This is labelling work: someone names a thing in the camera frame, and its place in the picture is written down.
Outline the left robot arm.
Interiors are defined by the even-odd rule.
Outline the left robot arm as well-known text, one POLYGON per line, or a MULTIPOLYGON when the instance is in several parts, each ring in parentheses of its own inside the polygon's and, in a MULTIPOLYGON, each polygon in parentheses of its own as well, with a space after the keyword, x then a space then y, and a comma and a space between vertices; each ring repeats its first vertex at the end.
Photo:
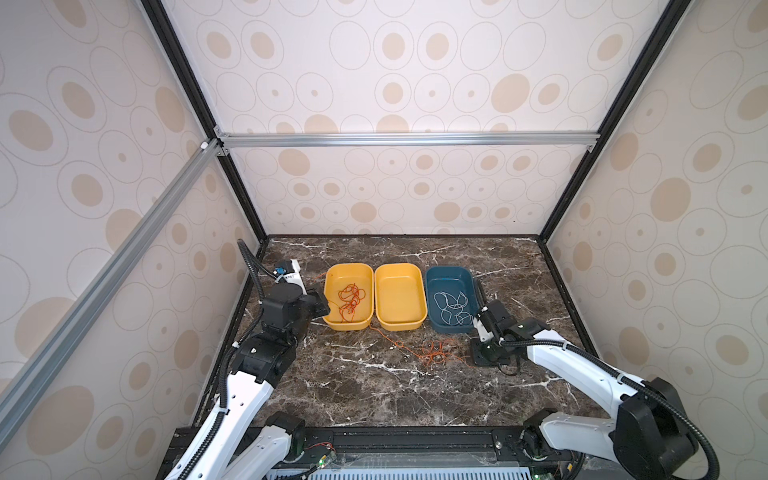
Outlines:
POLYGON ((249 333, 224 365, 218 405, 189 447, 166 475, 168 479, 261 479, 277 464, 303 455, 303 420, 272 415, 241 453, 236 450, 297 356, 312 320, 330 313, 315 289, 278 283, 261 302, 261 330, 249 333))

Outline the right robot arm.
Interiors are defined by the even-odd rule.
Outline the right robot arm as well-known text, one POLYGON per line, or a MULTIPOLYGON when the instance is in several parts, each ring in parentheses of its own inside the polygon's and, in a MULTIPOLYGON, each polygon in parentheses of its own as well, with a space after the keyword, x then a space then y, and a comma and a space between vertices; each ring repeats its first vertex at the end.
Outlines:
POLYGON ((525 421, 519 437, 529 459, 542 461, 556 451, 572 451, 612 461, 635 479, 672 479, 702 452, 704 478, 719 478, 712 443, 688 418, 669 382, 615 368, 542 321, 516 320, 498 300, 477 310, 473 326, 478 336, 470 351, 476 365, 501 367, 526 359, 576 387, 607 414, 595 418, 541 409, 525 421))

